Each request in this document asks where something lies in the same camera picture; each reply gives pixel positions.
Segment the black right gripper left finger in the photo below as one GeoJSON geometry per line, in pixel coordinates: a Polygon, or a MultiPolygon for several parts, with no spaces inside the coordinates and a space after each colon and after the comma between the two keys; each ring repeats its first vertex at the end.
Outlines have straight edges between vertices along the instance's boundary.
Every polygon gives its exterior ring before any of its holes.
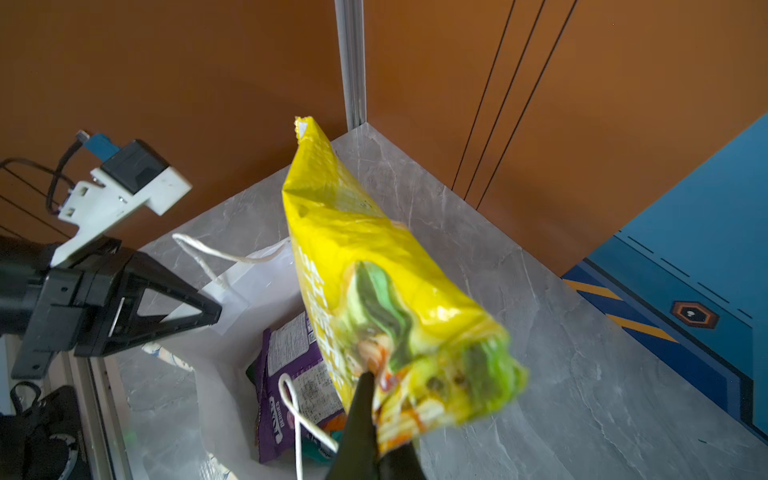
{"type": "Polygon", "coordinates": [[[346,426],[327,480],[369,480],[377,478],[378,447],[372,420],[375,376],[360,376],[348,411],[346,426]]]}

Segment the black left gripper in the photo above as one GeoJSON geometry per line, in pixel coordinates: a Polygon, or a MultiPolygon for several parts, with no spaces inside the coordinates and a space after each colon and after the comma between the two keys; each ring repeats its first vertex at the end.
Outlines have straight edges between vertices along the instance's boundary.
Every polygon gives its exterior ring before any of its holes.
{"type": "Polygon", "coordinates": [[[55,244],[10,240],[15,380],[41,380],[54,357],[106,357],[217,323],[222,307],[146,253],[102,238],[58,267],[55,244]]]}

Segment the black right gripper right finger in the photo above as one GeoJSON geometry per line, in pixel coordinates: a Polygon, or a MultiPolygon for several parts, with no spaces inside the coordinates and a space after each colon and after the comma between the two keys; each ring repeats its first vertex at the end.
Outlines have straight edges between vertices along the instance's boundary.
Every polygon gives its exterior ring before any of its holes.
{"type": "Polygon", "coordinates": [[[416,449],[412,442],[384,455],[378,462],[380,480],[425,480],[416,449]]]}

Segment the floral paper gift bag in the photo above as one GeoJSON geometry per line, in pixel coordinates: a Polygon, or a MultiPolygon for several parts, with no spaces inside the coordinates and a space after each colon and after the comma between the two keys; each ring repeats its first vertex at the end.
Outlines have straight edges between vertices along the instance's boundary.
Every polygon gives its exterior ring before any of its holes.
{"type": "Polygon", "coordinates": [[[246,377],[270,327],[307,319],[290,240],[239,257],[185,234],[173,238],[210,276],[200,292],[222,309],[215,324],[160,343],[195,374],[205,450],[232,479],[324,478],[324,465],[259,453],[268,440],[289,441],[295,433],[280,412],[281,399],[259,400],[246,377]]]}

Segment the yellow green snack packet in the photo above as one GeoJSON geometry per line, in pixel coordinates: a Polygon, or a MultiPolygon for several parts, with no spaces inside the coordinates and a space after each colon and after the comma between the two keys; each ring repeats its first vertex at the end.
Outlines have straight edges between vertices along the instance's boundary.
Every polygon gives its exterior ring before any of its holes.
{"type": "Polygon", "coordinates": [[[507,330],[386,216],[314,119],[297,119],[295,131],[283,206],[302,299],[342,403],[361,375],[375,376],[381,454],[501,410],[528,381],[507,330]]]}

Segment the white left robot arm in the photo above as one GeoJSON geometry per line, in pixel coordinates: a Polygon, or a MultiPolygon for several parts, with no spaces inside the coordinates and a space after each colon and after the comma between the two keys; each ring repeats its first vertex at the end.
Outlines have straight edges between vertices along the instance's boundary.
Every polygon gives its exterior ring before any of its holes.
{"type": "Polygon", "coordinates": [[[215,324],[221,306],[149,255],[101,238],[61,263],[60,244],[1,240],[1,333],[20,345],[1,417],[4,479],[129,477],[106,383],[89,361],[215,324]]]}

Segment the aluminium rail frame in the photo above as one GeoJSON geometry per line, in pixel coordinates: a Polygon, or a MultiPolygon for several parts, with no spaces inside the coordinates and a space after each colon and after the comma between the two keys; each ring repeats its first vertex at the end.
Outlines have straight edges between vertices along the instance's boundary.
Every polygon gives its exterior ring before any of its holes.
{"type": "Polygon", "coordinates": [[[76,391],[83,446],[94,479],[139,479],[132,467],[130,422],[116,361],[62,357],[64,375],[76,391]]]}

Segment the left aluminium corner post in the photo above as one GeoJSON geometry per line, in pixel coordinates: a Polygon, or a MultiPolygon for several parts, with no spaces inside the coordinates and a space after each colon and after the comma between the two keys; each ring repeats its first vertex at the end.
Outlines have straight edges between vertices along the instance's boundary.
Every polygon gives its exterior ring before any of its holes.
{"type": "Polygon", "coordinates": [[[334,1],[347,129],[367,121],[364,1],[334,1]]]}

